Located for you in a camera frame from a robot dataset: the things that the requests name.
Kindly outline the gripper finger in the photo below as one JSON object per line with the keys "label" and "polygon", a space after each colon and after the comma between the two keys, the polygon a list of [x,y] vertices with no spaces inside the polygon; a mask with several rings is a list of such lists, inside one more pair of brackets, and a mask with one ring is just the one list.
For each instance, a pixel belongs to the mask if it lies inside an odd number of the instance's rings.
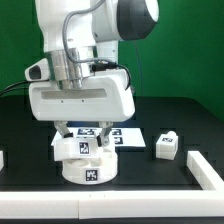
{"label": "gripper finger", "polygon": [[101,132],[97,136],[97,142],[99,147],[108,146],[110,143],[109,135],[112,130],[113,123],[102,121],[99,123],[99,127],[101,128]]}
{"label": "gripper finger", "polygon": [[66,121],[55,121],[54,126],[63,138],[72,137],[73,133],[69,131]]}

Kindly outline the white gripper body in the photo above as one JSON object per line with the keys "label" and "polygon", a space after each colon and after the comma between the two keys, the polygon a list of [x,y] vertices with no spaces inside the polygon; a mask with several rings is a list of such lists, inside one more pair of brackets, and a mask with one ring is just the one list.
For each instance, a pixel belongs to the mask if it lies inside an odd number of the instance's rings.
{"label": "white gripper body", "polygon": [[33,115],[41,121],[123,122],[135,112],[124,72],[96,72],[81,89],[60,90],[55,81],[32,83]]}

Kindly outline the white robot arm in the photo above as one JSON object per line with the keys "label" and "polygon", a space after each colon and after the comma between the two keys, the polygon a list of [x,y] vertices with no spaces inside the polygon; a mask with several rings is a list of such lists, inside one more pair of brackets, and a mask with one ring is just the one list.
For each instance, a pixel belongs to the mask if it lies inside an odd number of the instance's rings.
{"label": "white robot arm", "polygon": [[26,70],[33,115],[68,136],[69,121],[97,122],[109,144],[115,122],[135,108],[129,70],[113,42],[146,38],[159,18],[158,0],[35,0],[45,58]]}

